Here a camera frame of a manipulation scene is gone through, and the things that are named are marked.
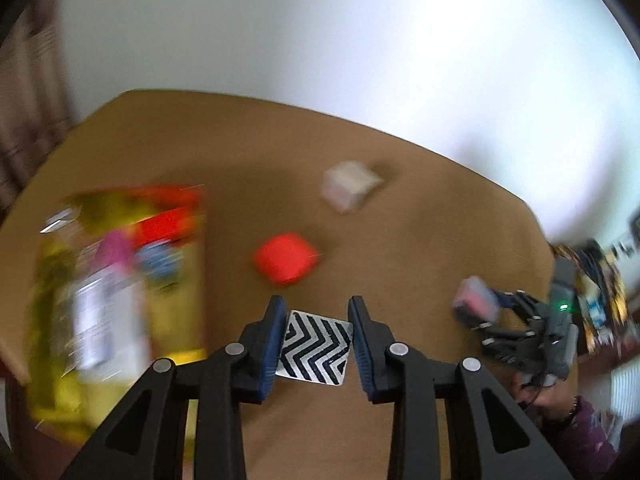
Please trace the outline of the right forearm purple sleeve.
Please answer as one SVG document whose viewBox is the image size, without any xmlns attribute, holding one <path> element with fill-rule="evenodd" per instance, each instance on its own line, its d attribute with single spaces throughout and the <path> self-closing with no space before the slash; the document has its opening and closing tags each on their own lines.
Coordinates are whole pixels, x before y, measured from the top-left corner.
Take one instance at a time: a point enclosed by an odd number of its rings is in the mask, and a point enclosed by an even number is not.
<svg viewBox="0 0 640 480">
<path fill-rule="evenodd" d="M 576 396 L 565 418 L 544 419 L 539 429 L 574 479 L 602 479 L 618 456 L 592 405 L 582 396 Z"/>
</svg>

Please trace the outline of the person right hand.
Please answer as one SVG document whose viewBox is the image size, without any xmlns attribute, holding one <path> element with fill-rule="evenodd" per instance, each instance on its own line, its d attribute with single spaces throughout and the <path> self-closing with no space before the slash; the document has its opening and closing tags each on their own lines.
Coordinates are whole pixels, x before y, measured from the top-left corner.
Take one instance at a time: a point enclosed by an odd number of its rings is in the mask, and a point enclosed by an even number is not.
<svg viewBox="0 0 640 480">
<path fill-rule="evenodd" d="M 566 419 L 577 404 L 578 382 L 575 377 L 560 380 L 551 387 L 535 388 L 525 385 L 522 374 L 515 374 L 511 382 L 512 396 L 518 403 L 534 406 L 551 420 Z"/>
</svg>

